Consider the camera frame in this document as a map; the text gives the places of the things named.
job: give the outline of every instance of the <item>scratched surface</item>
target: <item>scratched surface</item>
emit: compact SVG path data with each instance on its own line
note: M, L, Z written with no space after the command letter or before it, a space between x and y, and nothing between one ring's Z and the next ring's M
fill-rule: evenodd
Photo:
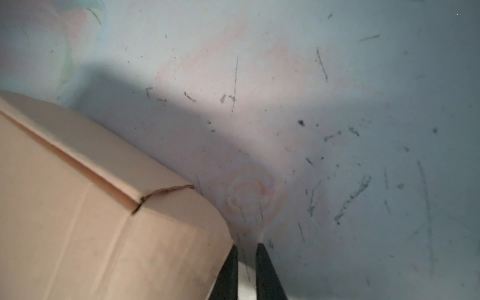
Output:
M0 4L0 88L195 184L254 299L480 299L480 20L467 0Z

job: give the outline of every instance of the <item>white surface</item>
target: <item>white surface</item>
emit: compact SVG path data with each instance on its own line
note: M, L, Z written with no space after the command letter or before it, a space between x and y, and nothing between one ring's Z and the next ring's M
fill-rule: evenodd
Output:
M190 180L292 299L480 299L475 1L60 2L0 6L0 88Z

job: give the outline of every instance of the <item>cardboard box flap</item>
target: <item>cardboard box flap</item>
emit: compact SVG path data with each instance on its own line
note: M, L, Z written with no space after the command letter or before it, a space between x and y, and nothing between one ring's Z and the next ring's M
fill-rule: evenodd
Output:
M60 106L0 91L0 110L104 178L137 203L188 181L88 118Z
M163 201L149 199L132 217L101 299L208 298L233 242L159 213L154 207Z

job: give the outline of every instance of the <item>scratch mark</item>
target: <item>scratch mark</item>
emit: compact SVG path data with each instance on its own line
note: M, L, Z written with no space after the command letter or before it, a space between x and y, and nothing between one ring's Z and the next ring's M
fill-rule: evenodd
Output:
M28 38L28 34L27 32L25 31L25 29L23 28L23 26L21 27L22 31L24 32L24 34L26 35L26 37Z
M301 230L300 222L299 222L299 228L300 228L301 239L303 240L303 243L305 243L305 237L303 236L303 230Z
M239 208L240 208L241 216L243 217L243 221L245 221L245 223L247 223L247 219L245 218L245 215L243 214L243 209L241 208L241 206L239 206Z
M389 215L392 214L392 212L390 211L390 208L388 207L388 203L387 203L387 200L384 200L384 203L385 203L385 207L387 208L387 212Z
M264 220L264 213L262 211L262 205L260 204L260 202L258 203L258 206L260 207L260 215L262 216L262 221Z
M183 94L185 95L185 97L187 97L190 101L192 101L193 103L196 103L197 100L193 99L192 97L190 97L189 95L187 95L187 92L183 92Z
M237 70L238 68L239 68L239 57L237 56L237 65L235 66L235 83L233 86L233 96L232 95L228 96L233 101L232 112L235 107L235 101L237 101Z
M360 182L360 187L358 190L356 190L351 196L350 199L345 200L343 202L343 206L338 212L338 214L334 217L334 221L338 223L340 218L345 214L345 210L348 208L348 206L353 202L355 198L358 197L364 190L368 188L368 185L370 184L370 181L372 180L372 177L370 175L364 175L363 178L361 179Z
M240 242L240 236L237 232L237 239L239 241L239 248L241 249L242 253L243 253L243 259L245 261L245 270L247 270L247 278L248 278L248 282L250 282L250 274L248 273L248 267L247 267L247 255L245 254L245 249L242 247L241 245L241 242Z
M315 193L315 189L318 188L318 186L322 183L322 181L320 180L317 185L315 185L315 187L312 189L312 192L311 192L311 196L310 196L310 206L308 207L307 209L307 212L310 214L310 217L313 217L313 210L315 208L315 206L313 205L313 194Z
M364 41L368 41L368 40L371 40L371 39L374 39L374 38L379 38L380 35L374 35L374 36L369 36L369 37L366 37L366 38L363 38L361 40L358 40L359 42L364 42Z
M98 21L98 23L101 25L102 22L100 22L100 19L98 18L98 16L96 15L96 13L95 13L91 8L87 8L87 10L92 13L92 15L96 18L96 20Z
M423 196L425 198L425 206L427 208L427 232L428 232L428 250L430 259L430 277L433 277L433 243L432 243L432 216L430 212L430 199L428 197L427 179L420 161L417 161L420 177L423 184Z
M202 186L200 185L200 180L198 180L198 175L197 176L197 183L198 183L198 189L200 190L200 195L204 195L204 193L202 192Z
M348 131L350 131L353 134L356 134L357 136L360 136L360 133L358 131L356 131L355 129L353 129L353 127L349 127Z
M385 178L385 189L388 190L387 168L384 168L384 178Z
M327 72L325 71L324 63L322 63L322 59L320 58L320 51L319 51L318 47L317 47L317 57L318 57L318 63L322 67L322 71L325 74L325 82L327 83L328 82L328 75L327 75Z
M329 139L335 137L334 135L324 137L324 142L328 141Z

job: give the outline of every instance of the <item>cardboard box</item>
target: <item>cardboard box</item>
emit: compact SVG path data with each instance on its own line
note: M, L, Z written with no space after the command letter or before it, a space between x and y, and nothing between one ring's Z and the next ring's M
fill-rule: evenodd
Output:
M207 299L232 240L192 188L89 119L1 91L0 299Z

